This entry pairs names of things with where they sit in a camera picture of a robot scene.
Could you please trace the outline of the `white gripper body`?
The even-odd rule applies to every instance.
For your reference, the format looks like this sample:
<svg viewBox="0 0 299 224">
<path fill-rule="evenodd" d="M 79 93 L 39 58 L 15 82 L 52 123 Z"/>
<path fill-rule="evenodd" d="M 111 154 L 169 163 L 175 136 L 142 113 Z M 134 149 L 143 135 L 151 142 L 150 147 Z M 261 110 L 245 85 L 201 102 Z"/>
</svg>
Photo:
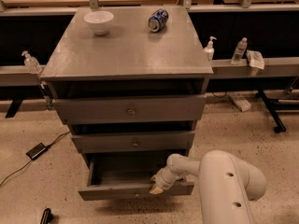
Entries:
<svg viewBox="0 0 299 224">
<path fill-rule="evenodd" d="M 157 185 L 163 190 L 170 189 L 177 181 L 178 175 L 172 172 L 169 168 L 164 167 L 160 169 L 150 180 L 154 182 L 153 185 Z"/>
</svg>

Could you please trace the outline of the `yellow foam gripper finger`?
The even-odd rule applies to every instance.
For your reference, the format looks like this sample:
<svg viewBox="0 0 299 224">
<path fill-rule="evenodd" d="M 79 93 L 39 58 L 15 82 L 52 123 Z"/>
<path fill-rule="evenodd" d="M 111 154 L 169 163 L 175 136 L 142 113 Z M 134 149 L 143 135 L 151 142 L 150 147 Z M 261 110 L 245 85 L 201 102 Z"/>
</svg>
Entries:
<svg viewBox="0 0 299 224">
<path fill-rule="evenodd" d="M 162 194 L 164 190 L 157 185 L 153 185 L 151 190 L 149 191 L 150 194 Z"/>
</svg>

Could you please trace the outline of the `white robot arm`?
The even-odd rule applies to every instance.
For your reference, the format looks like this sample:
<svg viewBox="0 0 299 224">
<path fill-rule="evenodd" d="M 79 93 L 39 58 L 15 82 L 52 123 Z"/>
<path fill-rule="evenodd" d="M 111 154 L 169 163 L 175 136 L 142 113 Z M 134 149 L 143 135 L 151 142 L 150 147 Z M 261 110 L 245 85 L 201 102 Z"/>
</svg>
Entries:
<svg viewBox="0 0 299 224">
<path fill-rule="evenodd" d="M 209 151 L 200 161 L 172 154 L 150 179 L 149 192 L 161 194 L 187 175 L 199 181 L 203 224 L 255 224 L 249 203 L 261 199 L 267 186 L 256 166 L 221 150 Z"/>
</svg>

